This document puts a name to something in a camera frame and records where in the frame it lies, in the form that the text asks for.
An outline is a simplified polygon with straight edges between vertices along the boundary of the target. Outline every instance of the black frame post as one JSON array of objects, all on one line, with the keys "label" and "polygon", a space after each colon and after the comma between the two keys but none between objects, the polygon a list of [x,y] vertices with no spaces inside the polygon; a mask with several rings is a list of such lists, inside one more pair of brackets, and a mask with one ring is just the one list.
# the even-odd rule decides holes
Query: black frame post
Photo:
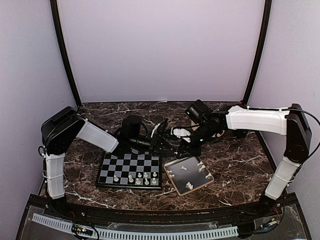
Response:
[{"label": "black frame post", "polygon": [[72,70],[71,70],[71,66],[70,66],[70,62],[69,62],[69,58],[68,58],[68,54],[67,54],[67,48],[65,45],[64,35],[62,32],[62,28],[61,28],[58,3],[57,3],[57,0],[50,0],[50,3],[51,3],[51,11],[52,11],[52,18],[53,18],[56,38],[58,40],[60,54],[62,57],[65,73],[68,78],[75,103],[76,103],[77,107],[79,108],[82,105],[82,102],[81,102],[80,95],[79,95],[79,92],[78,92],[78,89],[76,86],[74,75],[72,74]]},{"label": "black frame post", "polygon": [[267,29],[268,29],[268,23],[269,23],[269,18],[270,18],[270,12],[271,12],[271,5],[272,5],[272,0],[265,0],[264,3],[264,10],[263,10],[263,17],[262,17],[262,23],[261,23],[261,29],[260,29],[260,35],[259,35],[259,40],[258,44],[256,47],[256,52],[253,60],[253,65],[250,73],[250,77],[245,89],[245,93],[242,99],[242,104],[247,105],[252,89],[255,84],[255,80],[257,77],[257,72],[262,56],[262,52],[264,49],[265,45],[265,40],[266,40],[266,35],[267,35]]}]

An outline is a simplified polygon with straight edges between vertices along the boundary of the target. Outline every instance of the brown marble surface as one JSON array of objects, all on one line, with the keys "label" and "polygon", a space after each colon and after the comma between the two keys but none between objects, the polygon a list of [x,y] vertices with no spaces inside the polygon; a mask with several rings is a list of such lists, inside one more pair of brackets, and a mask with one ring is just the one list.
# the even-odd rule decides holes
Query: brown marble surface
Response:
[{"label": "brown marble surface", "polygon": [[[221,103],[208,102],[216,109]],[[185,114],[190,102],[85,103],[79,113],[114,132],[128,115],[143,117],[151,130],[164,118],[169,127],[188,126]],[[271,165],[254,132],[237,139],[225,134],[218,142],[202,147],[200,159],[214,176],[214,182],[185,196],[178,196],[162,168],[162,190],[97,188],[102,150],[76,139],[64,160],[65,192],[68,202],[122,210],[172,211],[203,210],[234,206],[259,200],[273,175]],[[163,157],[162,164],[173,161]]]}]

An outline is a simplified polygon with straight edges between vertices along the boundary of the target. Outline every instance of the white wall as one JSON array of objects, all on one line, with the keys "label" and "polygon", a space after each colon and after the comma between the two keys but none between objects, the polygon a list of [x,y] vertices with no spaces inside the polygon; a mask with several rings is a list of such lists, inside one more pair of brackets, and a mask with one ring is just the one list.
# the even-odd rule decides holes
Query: white wall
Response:
[{"label": "white wall", "polygon": [[59,0],[83,102],[240,101],[264,0]]},{"label": "white wall", "polygon": [[[320,119],[320,1],[273,1],[265,47],[249,101],[253,107],[301,104]],[[320,140],[319,126],[308,117],[312,147]],[[285,137],[265,133],[277,163]],[[289,187],[296,192],[313,239],[319,239],[320,151],[310,158]]]},{"label": "white wall", "polygon": [[0,1],[0,238],[15,239],[42,181],[42,123],[76,106],[49,0]]}]

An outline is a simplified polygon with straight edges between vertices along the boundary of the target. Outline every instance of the chessboard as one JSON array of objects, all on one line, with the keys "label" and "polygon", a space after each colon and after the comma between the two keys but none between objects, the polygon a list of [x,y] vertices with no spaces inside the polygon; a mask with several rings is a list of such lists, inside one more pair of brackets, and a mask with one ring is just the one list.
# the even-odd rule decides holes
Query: chessboard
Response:
[{"label": "chessboard", "polygon": [[105,152],[95,185],[110,188],[161,189],[161,159],[148,151]]}]

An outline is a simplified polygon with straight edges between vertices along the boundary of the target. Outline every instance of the white perforated rail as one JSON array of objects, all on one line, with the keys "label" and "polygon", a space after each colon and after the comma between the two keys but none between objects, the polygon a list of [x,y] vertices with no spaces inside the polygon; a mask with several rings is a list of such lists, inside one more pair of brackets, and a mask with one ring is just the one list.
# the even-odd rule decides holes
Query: white perforated rail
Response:
[{"label": "white perforated rail", "polygon": [[[33,214],[32,221],[61,232],[72,233],[72,223],[70,221],[53,219],[37,213]],[[116,231],[99,227],[96,227],[96,230],[99,232],[101,240],[215,240],[238,236],[238,228],[236,226],[205,231],[168,233]],[[91,239],[96,238],[97,234],[94,232]]]}]

